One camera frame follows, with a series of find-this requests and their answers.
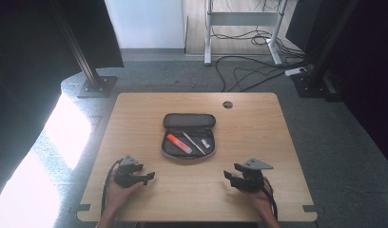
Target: white metal table frame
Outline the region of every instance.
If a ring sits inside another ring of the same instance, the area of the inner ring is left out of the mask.
[[[275,48],[278,32],[285,12],[287,0],[282,0],[277,12],[220,12],[212,11],[212,1],[206,0],[206,38],[204,63],[211,65],[211,30],[213,26],[273,26],[271,39],[267,39],[268,48],[274,59],[275,65],[281,65],[282,61]]]

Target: open pencil case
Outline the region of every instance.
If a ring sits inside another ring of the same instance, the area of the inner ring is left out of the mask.
[[[215,117],[210,114],[165,115],[166,132],[162,141],[162,154],[168,158],[181,160],[196,160],[212,156],[215,153],[215,139],[211,128],[215,123]]]

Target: wall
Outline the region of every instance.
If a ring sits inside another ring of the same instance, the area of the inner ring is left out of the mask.
[[[184,48],[183,0],[106,0],[120,48]]]

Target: power strip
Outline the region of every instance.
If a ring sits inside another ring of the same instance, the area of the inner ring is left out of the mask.
[[[286,76],[292,76],[292,75],[295,75],[295,74],[300,74],[300,73],[304,73],[306,72],[306,68],[304,67],[299,67],[299,68],[293,68],[293,69],[288,69],[285,71],[285,75]]]

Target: wooden table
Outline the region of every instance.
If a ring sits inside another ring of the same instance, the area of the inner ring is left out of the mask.
[[[231,108],[223,103],[231,102]],[[208,113],[217,152],[203,161],[175,161],[161,154],[167,113]],[[123,93],[111,114],[79,211],[83,221],[100,218],[107,171],[131,155],[154,180],[128,199],[121,220],[129,221],[260,221],[249,200],[230,187],[226,170],[240,175],[233,163],[250,158],[269,163],[264,170],[278,205],[280,221],[313,221],[316,212],[292,144],[277,96],[273,93]]]

